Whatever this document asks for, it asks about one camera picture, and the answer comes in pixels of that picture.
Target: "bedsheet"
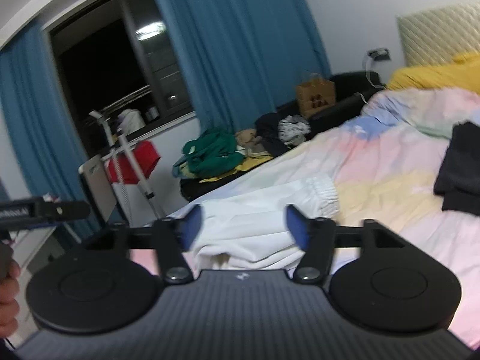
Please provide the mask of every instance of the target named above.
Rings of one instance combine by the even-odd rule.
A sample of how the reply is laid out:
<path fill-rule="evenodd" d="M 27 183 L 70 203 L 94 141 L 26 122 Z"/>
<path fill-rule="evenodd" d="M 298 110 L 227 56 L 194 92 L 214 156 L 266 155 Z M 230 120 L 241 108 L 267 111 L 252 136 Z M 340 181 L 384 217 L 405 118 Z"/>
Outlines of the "bedsheet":
<path fill-rule="evenodd" d="M 338 192 L 339 223 L 356 226 L 363 219 L 377 219 L 458 276 L 462 300 L 450 330 L 476 347 L 480 343 L 480 218 L 442 212 L 442 198 L 433 195 L 433 184 L 452 124 L 479 110 L 480 97 L 459 89 L 380 92 L 358 119 L 317 135 L 198 198 L 174 216 L 182 216 L 192 204 L 208 199 L 328 175 Z M 387 125 L 379 134 L 364 133 L 372 116 Z M 355 250 L 338 250 L 332 270 L 354 259 L 355 254 Z"/>

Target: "wall outlet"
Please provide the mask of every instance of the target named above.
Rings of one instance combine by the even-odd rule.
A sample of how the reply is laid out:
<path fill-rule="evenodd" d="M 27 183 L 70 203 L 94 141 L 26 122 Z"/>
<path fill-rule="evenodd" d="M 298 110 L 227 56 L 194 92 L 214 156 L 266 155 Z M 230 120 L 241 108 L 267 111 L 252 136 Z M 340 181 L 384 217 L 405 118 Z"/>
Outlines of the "wall outlet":
<path fill-rule="evenodd" d="M 390 51 L 385 48 L 381 47 L 374 50 L 367 51 L 367 55 L 372 58 L 374 61 L 390 61 Z"/>

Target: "window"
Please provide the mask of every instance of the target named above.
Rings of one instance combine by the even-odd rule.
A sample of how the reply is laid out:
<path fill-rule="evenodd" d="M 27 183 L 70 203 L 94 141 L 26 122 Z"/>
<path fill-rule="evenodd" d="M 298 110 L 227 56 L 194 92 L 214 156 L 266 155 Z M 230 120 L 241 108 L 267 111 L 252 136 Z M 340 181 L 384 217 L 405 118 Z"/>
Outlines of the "window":
<path fill-rule="evenodd" d="M 192 111 L 168 28 L 154 0 L 100 0 L 50 32 L 70 114 L 88 154 L 107 145 L 93 110 L 115 126 L 126 109 L 146 126 L 133 139 Z"/>

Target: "red fabric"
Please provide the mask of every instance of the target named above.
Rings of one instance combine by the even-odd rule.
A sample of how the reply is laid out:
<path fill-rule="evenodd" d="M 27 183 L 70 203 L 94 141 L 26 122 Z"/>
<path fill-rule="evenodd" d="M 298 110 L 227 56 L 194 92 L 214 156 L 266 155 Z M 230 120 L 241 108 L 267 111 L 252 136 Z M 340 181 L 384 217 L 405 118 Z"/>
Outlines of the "red fabric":
<path fill-rule="evenodd" d="M 138 165 L 140 165 L 140 169 L 142 170 L 146 179 L 150 177 L 150 174 L 152 174 L 153 170 L 155 169 L 157 162 L 160 161 L 160 155 L 157 153 L 157 150 L 155 150 L 153 144 L 148 140 L 140 142 L 135 147 L 133 150 L 133 156 L 136 158 Z M 122 153 L 117 157 L 123 176 L 123 181 L 126 184 L 138 184 L 138 177 L 128 162 L 127 156 Z M 108 169 L 110 181 L 112 183 L 117 183 L 117 174 L 115 173 L 115 165 L 112 159 L 109 161 Z"/>

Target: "black circular disc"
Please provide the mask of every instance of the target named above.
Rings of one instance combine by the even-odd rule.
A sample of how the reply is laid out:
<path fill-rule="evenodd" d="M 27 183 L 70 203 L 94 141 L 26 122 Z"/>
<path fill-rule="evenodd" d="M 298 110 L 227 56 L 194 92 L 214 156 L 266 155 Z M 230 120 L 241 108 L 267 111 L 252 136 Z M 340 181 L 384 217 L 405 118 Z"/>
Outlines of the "black circular disc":
<path fill-rule="evenodd" d="M 334 306 L 361 326 L 390 333 L 447 327 L 460 302 L 457 278 L 433 259 L 362 258 L 330 282 Z"/>
<path fill-rule="evenodd" d="M 143 316 L 157 297 L 158 283 L 145 268 L 94 251 L 51 263 L 33 276 L 26 292 L 37 323 L 68 334 L 118 329 Z"/>

